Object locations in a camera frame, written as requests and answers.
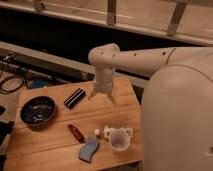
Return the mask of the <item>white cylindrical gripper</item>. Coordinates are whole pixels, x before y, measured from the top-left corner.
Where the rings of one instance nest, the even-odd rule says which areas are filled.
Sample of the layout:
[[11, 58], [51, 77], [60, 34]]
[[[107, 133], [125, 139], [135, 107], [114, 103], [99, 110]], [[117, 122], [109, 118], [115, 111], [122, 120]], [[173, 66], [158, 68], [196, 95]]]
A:
[[108, 99], [116, 105], [116, 97], [113, 92], [113, 77], [111, 75], [96, 75], [93, 80], [93, 89], [91, 90], [88, 99], [94, 97], [98, 93], [107, 93]]

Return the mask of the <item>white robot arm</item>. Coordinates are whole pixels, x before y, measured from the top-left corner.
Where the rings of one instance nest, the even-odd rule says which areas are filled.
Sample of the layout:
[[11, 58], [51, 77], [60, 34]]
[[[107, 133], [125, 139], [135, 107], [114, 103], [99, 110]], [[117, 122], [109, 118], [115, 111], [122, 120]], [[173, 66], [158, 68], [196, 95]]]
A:
[[144, 171], [213, 171], [213, 47], [88, 54], [94, 93], [110, 94], [116, 69], [147, 76], [142, 96]]

